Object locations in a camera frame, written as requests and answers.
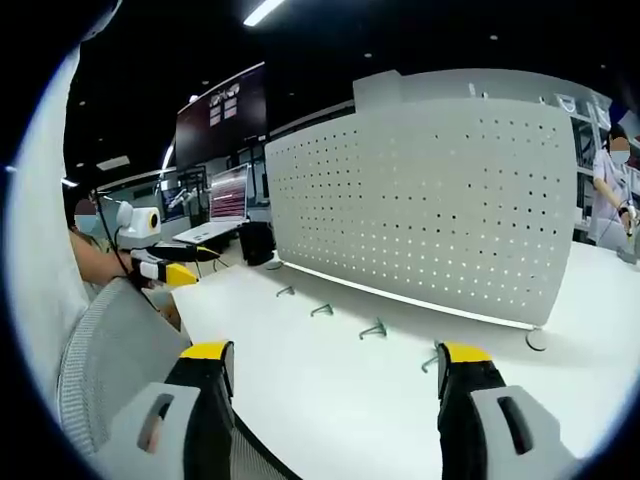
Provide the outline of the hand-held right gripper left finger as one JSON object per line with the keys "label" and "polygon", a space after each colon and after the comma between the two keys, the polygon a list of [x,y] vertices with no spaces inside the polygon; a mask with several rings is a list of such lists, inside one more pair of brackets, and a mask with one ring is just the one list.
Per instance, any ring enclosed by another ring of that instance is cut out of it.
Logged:
{"label": "hand-held right gripper left finger", "polygon": [[193,345],[165,382],[152,382],[114,417],[93,455],[104,479],[229,479],[234,343]]}

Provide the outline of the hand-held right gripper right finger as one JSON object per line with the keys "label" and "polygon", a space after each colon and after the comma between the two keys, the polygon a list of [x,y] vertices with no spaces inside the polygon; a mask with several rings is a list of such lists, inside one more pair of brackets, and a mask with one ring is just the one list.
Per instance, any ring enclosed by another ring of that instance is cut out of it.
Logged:
{"label": "hand-held right gripper right finger", "polygon": [[570,479],[583,462],[559,421],[524,388],[508,385],[477,347],[436,341],[442,477]]}

